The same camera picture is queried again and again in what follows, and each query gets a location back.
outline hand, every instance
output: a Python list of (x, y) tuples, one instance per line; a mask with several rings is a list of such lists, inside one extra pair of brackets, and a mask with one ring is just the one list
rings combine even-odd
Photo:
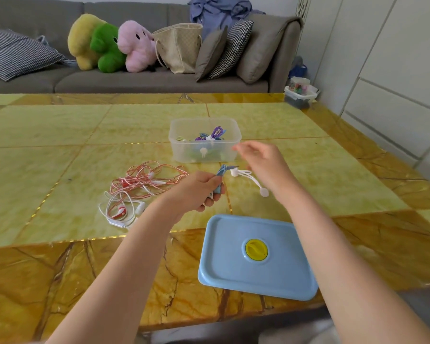
[(281, 192), (288, 184), (298, 184), (276, 145), (246, 141), (235, 145), (233, 149), (248, 162), (255, 175), (279, 201)]
[[(210, 193), (221, 184), (221, 176), (209, 172), (195, 172), (173, 186), (158, 197), (158, 201), (165, 202), (170, 212), (179, 221), (183, 214), (196, 210), (202, 212), (206, 206), (212, 206), (214, 201), (220, 200), (221, 194), (214, 194), (213, 200), (208, 198)], [(225, 193), (225, 186), (221, 184), (221, 193)]]

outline yellow plush toy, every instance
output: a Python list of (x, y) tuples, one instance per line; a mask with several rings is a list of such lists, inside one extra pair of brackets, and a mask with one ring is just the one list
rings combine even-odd
[(92, 14), (81, 15), (72, 25), (67, 39), (70, 54), (76, 58), (81, 70), (92, 70), (97, 66), (101, 54), (91, 48), (94, 29), (106, 23)]

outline throw pillow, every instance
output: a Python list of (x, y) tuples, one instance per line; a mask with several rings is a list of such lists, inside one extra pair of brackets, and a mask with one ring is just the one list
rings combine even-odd
[(215, 67), (225, 49), (228, 27), (212, 31), (202, 42), (196, 61), (196, 82), (206, 77)]
[(227, 74), (239, 61), (252, 32), (252, 21), (238, 21), (228, 31), (226, 47), (220, 60), (209, 73), (208, 79)]
[(11, 30), (0, 30), (0, 78), (5, 82), (65, 57), (57, 50)]
[(236, 68), (236, 74), (248, 84), (258, 81), (266, 72), (285, 29), (291, 22), (300, 22), (299, 17), (275, 17), (251, 14), (252, 34)]

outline marble table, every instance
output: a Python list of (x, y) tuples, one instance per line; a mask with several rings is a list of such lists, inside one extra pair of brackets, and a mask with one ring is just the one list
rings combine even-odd
[[(0, 343), (47, 338), (126, 231), (97, 212), (109, 182), (147, 160), (178, 165), (167, 138), (180, 117), (229, 116), (243, 139), (276, 144), (356, 251), (395, 290), (430, 286), (430, 182), (323, 105), (283, 94), (0, 94)], [(243, 167), (242, 161), (236, 161)], [(216, 172), (214, 164), (184, 164)], [(290, 221), (248, 179), (170, 233), (142, 331), (323, 305), (203, 286), (197, 271), (215, 214)]]

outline sofa armrest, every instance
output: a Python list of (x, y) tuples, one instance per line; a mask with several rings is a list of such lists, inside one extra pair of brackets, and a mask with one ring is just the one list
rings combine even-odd
[(288, 24), (285, 29), (279, 47), (275, 51), (269, 64), (269, 92), (282, 93), (287, 82), (288, 73), (291, 70), (301, 34), (302, 20), (296, 20)]

